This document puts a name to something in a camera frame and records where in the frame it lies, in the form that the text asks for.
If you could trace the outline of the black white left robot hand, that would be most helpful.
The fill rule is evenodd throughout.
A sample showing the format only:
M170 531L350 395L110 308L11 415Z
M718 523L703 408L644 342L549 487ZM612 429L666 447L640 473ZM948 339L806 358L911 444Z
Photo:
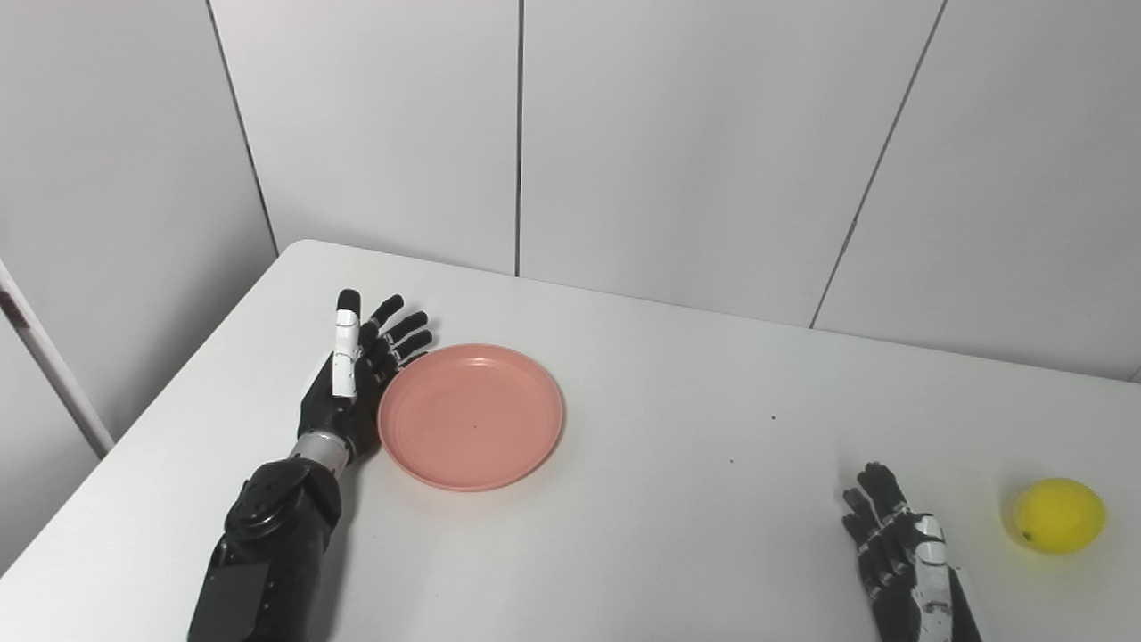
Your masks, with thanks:
M357 290L339 293L334 343L300 403L299 436L337 436L350 462L379 447L378 411L386 390L432 346L428 314L398 318L404 308L404 298L393 295L363 316Z

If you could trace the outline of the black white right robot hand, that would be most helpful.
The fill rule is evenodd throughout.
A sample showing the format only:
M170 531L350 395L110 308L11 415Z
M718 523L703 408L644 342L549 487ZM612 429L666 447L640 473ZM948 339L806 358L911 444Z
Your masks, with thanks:
M911 507L890 468L866 464L841 523L882 641L981 641L937 517Z

